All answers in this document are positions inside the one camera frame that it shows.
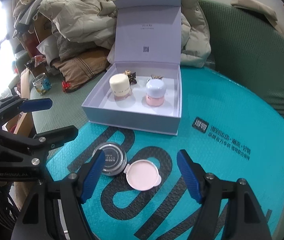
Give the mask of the cream cylindrical jar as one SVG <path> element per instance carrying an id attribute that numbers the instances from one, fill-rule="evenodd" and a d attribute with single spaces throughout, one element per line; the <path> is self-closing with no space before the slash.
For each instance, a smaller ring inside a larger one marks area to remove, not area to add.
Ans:
<path id="1" fill-rule="evenodd" d="M 128 76 L 123 73 L 113 75 L 109 79 L 109 85 L 116 96 L 125 95 L 131 90 Z"/>

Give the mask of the red wrapper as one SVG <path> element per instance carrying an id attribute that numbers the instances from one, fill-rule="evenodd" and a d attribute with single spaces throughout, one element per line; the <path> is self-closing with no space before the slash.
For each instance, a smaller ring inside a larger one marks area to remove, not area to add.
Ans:
<path id="1" fill-rule="evenodd" d="M 71 84 L 66 81 L 62 81 L 62 90 L 64 93 L 71 93 Z"/>

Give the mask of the dark clear-lid small jar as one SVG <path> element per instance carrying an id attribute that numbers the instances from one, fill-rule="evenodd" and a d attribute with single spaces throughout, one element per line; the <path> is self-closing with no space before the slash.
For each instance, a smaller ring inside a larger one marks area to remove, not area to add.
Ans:
<path id="1" fill-rule="evenodd" d="M 127 155 L 121 145 L 115 142 L 104 142 L 99 144 L 93 151 L 93 155 L 99 150 L 105 153 L 105 165 L 102 173 L 106 176 L 117 176 L 124 171 L 127 165 Z"/>

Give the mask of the pink novo blush compact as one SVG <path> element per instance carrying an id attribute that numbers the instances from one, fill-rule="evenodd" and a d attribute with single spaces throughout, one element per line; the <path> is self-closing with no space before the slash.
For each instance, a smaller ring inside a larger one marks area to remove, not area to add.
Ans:
<path id="1" fill-rule="evenodd" d="M 109 100 L 110 101 L 122 101 L 125 100 L 126 98 L 129 98 L 132 95 L 132 90 L 130 90 L 127 94 L 121 95 L 121 96 L 116 96 L 114 95 L 113 92 L 111 92 Z"/>

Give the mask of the green textured cushion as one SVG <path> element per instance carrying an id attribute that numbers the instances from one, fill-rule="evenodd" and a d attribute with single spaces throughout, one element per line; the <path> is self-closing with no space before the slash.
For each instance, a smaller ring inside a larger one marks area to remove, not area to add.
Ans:
<path id="1" fill-rule="evenodd" d="M 199 4 L 216 71 L 254 92 L 284 118 L 284 35 L 242 9 L 209 0 Z"/>

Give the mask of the small glass jar blue label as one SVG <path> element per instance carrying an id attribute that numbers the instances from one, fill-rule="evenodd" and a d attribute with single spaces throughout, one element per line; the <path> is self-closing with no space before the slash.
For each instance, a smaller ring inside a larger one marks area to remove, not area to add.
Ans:
<path id="1" fill-rule="evenodd" d="M 51 89 L 51 83 L 45 73 L 41 73 L 35 77 L 32 81 L 32 84 L 34 85 L 36 91 L 41 95 L 45 94 Z"/>

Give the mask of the beige puffer jacket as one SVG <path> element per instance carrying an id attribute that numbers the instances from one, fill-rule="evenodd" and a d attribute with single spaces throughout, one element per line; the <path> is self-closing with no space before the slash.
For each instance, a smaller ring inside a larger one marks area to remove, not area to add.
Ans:
<path id="1" fill-rule="evenodd" d="M 35 0 L 19 0 L 13 11 L 18 21 Z M 57 38 L 68 45 L 109 49 L 114 61 L 116 0 L 40 0 L 35 11 L 53 23 Z M 199 0 L 181 0 L 181 64 L 203 67 L 211 53 L 210 31 Z"/>

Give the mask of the lavender open gift box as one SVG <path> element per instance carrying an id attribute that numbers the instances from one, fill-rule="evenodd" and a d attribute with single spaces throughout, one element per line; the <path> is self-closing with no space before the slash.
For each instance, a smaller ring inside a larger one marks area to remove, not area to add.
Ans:
<path id="1" fill-rule="evenodd" d="M 176 135 L 182 113 L 181 0 L 116 0 L 118 11 L 114 62 L 82 104 L 89 122 L 145 132 Z M 136 72 L 132 95 L 110 101 L 109 79 Z M 163 77 L 165 102 L 146 103 L 151 75 Z"/>

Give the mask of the brown striped pillow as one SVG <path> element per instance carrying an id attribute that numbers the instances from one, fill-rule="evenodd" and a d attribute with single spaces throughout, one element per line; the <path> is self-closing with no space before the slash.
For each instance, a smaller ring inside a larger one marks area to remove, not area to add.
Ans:
<path id="1" fill-rule="evenodd" d="M 94 48 L 72 59 L 56 60 L 53 67 L 62 74 L 63 81 L 71 84 L 74 92 L 106 70 L 108 54 L 109 50 L 105 48 Z"/>

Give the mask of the pink shallow tray lid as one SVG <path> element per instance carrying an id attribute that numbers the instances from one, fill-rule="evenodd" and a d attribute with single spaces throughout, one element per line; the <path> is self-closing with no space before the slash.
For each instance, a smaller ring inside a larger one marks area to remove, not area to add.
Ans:
<path id="1" fill-rule="evenodd" d="M 162 181 L 158 168 L 146 159 L 127 164 L 124 174 L 128 185 L 138 191 L 150 190 L 159 186 Z"/>

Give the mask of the pale blue round jar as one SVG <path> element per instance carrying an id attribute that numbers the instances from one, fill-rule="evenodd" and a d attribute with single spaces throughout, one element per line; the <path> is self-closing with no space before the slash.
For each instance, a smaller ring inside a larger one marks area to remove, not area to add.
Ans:
<path id="1" fill-rule="evenodd" d="M 151 79 L 146 83 L 146 96 L 153 99 L 160 99 L 165 96 L 166 85 L 160 79 Z"/>

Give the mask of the pink round compact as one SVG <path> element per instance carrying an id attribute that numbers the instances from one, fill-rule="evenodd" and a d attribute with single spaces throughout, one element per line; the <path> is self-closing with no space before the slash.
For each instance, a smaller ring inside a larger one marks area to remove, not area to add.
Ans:
<path id="1" fill-rule="evenodd" d="M 150 95 L 146 94 L 146 103 L 152 107 L 159 107 L 165 102 L 165 97 L 153 98 Z"/>

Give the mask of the grey knit garment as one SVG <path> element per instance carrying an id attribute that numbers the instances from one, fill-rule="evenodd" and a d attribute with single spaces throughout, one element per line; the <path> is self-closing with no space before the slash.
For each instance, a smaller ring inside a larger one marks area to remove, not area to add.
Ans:
<path id="1" fill-rule="evenodd" d="M 72 59 L 80 55 L 81 53 L 96 48 L 97 45 L 94 42 L 70 42 L 68 39 L 64 38 L 59 32 L 54 33 L 57 39 L 57 48 L 59 50 L 59 57 L 61 61 Z"/>

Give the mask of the dark brown hair claw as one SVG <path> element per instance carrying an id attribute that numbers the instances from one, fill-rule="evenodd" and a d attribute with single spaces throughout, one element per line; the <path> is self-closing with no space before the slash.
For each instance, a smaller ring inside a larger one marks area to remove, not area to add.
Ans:
<path id="1" fill-rule="evenodd" d="M 130 70 L 125 70 L 124 74 L 128 76 L 128 79 L 129 79 L 129 82 L 130 82 L 131 85 L 137 84 L 136 72 L 131 72 Z"/>

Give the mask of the gold cream hair claw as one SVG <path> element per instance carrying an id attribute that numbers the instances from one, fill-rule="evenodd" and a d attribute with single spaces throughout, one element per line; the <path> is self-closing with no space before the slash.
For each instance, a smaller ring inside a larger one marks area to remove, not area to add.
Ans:
<path id="1" fill-rule="evenodd" d="M 163 77 L 160 76 L 160 75 L 151 75 L 150 77 L 151 77 L 151 79 L 158 79 L 158 80 L 162 80 L 163 79 Z"/>

